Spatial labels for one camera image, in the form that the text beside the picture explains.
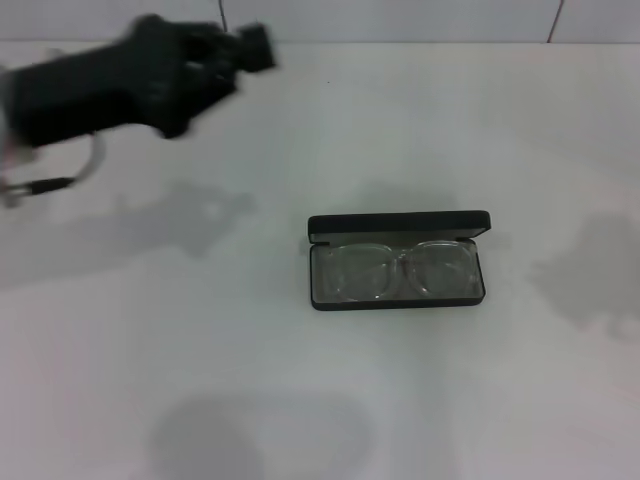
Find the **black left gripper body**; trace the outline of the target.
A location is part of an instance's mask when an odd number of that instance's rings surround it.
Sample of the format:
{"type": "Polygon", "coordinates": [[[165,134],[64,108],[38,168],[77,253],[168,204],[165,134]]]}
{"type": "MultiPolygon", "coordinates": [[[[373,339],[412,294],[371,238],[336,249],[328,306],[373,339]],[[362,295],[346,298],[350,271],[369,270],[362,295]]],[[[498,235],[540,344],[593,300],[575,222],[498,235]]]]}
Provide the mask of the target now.
{"type": "Polygon", "coordinates": [[[205,60],[214,23],[134,21],[120,39],[10,71],[7,122],[32,147],[140,124],[172,139],[224,97],[185,92],[185,64],[205,60]]]}

